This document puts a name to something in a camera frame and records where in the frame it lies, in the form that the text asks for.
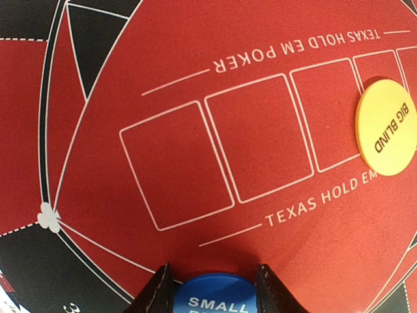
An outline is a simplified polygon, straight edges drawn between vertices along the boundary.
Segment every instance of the yellow big blind button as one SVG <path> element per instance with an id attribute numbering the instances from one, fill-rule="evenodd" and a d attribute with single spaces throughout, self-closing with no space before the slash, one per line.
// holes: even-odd
<path id="1" fill-rule="evenodd" d="M 393 80 L 379 80 L 362 95 L 356 111 L 356 140 L 366 164 L 381 175 L 403 171 L 417 148 L 417 111 Z"/>

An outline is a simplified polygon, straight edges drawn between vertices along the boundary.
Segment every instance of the poker chip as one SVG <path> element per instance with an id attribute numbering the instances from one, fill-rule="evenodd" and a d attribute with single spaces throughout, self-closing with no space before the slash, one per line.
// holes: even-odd
<path id="1" fill-rule="evenodd" d="M 256 313 L 256 289 L 230 274 L 208 274 L 183 284 L 175 294 L 174 313 Z"/>
<path id="2" fill-rule="evenodd" d="M 366 164 L 392 176 L 411 162 L 417 148 L 417 112 L 411 96 L 393 80 L 379 80 L 362 95 L 356 140 Z"/>

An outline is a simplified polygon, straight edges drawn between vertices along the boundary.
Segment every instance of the blue button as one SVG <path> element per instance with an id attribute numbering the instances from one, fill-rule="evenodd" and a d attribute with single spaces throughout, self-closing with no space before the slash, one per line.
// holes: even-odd
<path id="1" fill-rule="evenodd" d="M 256 289 L 246 279 L 209 274 L 191 279 L 175 294 L 174 313 L 257 313 Z"/>

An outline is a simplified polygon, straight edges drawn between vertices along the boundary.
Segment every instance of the red section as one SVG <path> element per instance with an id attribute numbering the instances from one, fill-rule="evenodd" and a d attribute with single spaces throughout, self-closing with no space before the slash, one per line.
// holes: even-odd
<path id="1" fill-rule="evenodd" d="M 358 154 L 354 116 L 358 85 L 347 60 L 293 73 L 319 171 Z"/>
<path id="2" fill-rule="evenodd" d="M 121 132 L 159 229 L 233 205 L 197 102 Z"/>
<path id="3" fill-rule="evenodd" d="M 76 233 L 65 230 L 67 235 L 71 235 L 78 248 L 84 251 L 94 264 L 104 273 L 109 274 L 110 279 L 121 285 L 132 297 L 136 297 L 141 291 L 143 282 L 151 279 L 152 273 L 149 271 L 144 271 L 142 268 L 102 250 Z"/>
<path id="4" fill-rule="evenodd" d="M 194 6 L 182 1 L 163 5 L 144 1 L 113 50 L 83 116 L 60 193 L 62 220 L 147 268 L 170 261 L 181 280 L 205 271 L 229 271 L 254 279 L 256 263 L 267 262 L 310 312 L 364 311 L 415 234 L 417 160 L 401 175 L 371 180 L 362 160 L 356 158 L 290 188 L 244 205 L 237 203 L 222 214 L 158 231 L 138 192 L 119 131 L 242 83 L 280 72 L 288 77 L 296 68 L 408 46 L 415 40 L 417 23 L 407 14 L 400 1 L 338 5 L 331 1 L 314 5 L 210 1 Z M 309 37 L 334 32 L 335 25 L 340 25 L 337 32 L 343 32 L 345 44 L 309 48 Z M 382 35 L 385 30 L 406 28 L 411 33 Z M 351 42 L 347 32 L 359 29 L 376 29 L 379 38 Z M 303 42 L 304 51 L 285 55 L 280 43 L 294 39 Z M 238 68 L 230 69 L 231 58 L 226 57 L 235 55 L 237 60 L 237 53 L 252 55 L 254 49 L 266 54 L 271 46 L 276 57 L 252 59 L 245 65 L 239 60 Z M 220 60 L 228 69 L 217 73 L 213 61 L 219 64 Z M 210 71 L 142 96 L 205 69 Z M 308 72 L 295 73 L 299 75 L 296 84 L 305 87 L 300 88 L 303 105 L 304 101 L 315 105 L 306 112 L 309 126 L 326 130 L 313 136 L 318 149 L 323 149 L 318 157 L 324 168 L 357 153 L 353 121 L 358 90 L 346 61 Z M 307 94 L 317 98 L 308 99 Z M 277 155 L 285 154 L 276 149 Z M 161 198 L 168 202 L 169 194 Z M 202 245 L 260 223 L 252 231 Z M 112 264 L 113 256 L 108 258 Z M 128 273 L 130 266 L 106 267 L 112 277 L 120 270 Z M 141 286 L 146 281 L 142 276 L 137 279 Z"/>
<path id="5" fill-rule="evenodd" d="M 410 312 L 417 312 L 417 271 L 405 281 L 407 295 L 409 296 Z"/>
<path id="6" fill-rule="evenodd" d="M 397 52 L 403 66 L 409 92 L 415 103 L 417 102 L 417 47 L 398 50 Z"/>
<path id="7" fill-rule="evenodd" d="M 52 203 L 84 103 L 72 51 L 67 13 L 64 12 L 53 57 L 48 104 L 48 172 Z"/>
<path id="8" fill-rule="evenodd" d="M 240 201 L 311 175 L 302 125 L 283 76 L 210 97 L 207 104 Z"/>
<path id="9" fill-rule="evenodd" d="M 5 292 L 14 292 L 12 285 L 10 285 L 3 274 L 0 274 L 0 286 L 4 289 Z"/>
<path id="10" fill-rule="evenodd" d="M 45 47 L 0 41 L 0 233 L 33 223 L 40 212 L 38 115 Z"/>
<path id="11" fill-rule="evenodd" d="M 357 57 L 354 59 L 364 89 L 378 80 L 390 79 L 403 85 L 394 51 Z"/>
<path id="12" fill-rule="evenodd" d="M 389 283 L 383 289 L 380 296 L 376 299 L 375 303 L 378 303 L 386 294 L 388 294 L 392 288 L 398 285 L 401 282 L 405 275 L 410 271 L 410 269 L 417 264 L 417 249 L 412 249 L 409 251 L 404 260 L 401 262 L 401 265 L 398 267 L 398 270 L 394 273 Z"/>

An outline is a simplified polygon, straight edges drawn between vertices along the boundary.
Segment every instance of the white clover symbol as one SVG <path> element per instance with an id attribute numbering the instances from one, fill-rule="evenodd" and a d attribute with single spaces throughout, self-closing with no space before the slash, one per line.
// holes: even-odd
<path id="1" fill-rule="evenodd" d="M 40 210 L 42 213 L 38 214 L 38 223 L 39 225 L 46 229 L 50 229 L 53 233 L 59 233 L 61 227 L 58 223 L 58 218 L 60 218 L 59 213 L 53 212 L 51 205 L 48 202 L 43 202 L 40 205 Z"/>

